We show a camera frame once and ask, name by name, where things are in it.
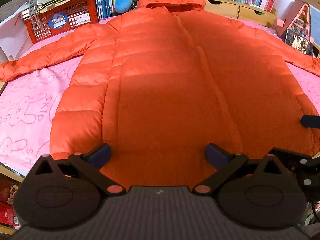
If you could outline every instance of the blue plush toy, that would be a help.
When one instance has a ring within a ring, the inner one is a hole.
[[[129,11],[132,4],[132,0],[116,0],[115,10],[117,13],[125,13]]]

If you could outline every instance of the wooden drawer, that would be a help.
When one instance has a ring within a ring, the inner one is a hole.
[[[233,3],[220,2],[216,0],[205,0],[204,10],[215,14],[237,18],[239,5]]]
[[[261,10],[254,10],[240,5],[238,19],[254,21],[260,25],[272,27],[275,22],[276,16],[268,12],[263,12],[263,14],[259,14],[260,12]]]

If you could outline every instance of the silver screw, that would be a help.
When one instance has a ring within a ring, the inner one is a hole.
[[[310,184],[311,184],[311,180],[310,179],[305,179],[303,181],[303,185],[305,185],[305,186],[309,186]]]

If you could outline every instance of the barcode label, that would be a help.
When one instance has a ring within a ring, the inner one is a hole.
[[[91,22],[89,13],[80,14],[76,16],[75,19],[77,20],[77,25]]]

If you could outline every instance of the blue gripper pad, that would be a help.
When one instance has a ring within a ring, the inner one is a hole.
[[[223,154],[222,151],[224,150],[217,149],[216,147],[212,146],[212,144],[208,144],[205,149],[205,157],[207,161],[217,170],[229,162],[228,156]]]
[[[95,169],[100,170],[111,158],[111,147],[105,144],[95,153],[91,154],[87,160]]]

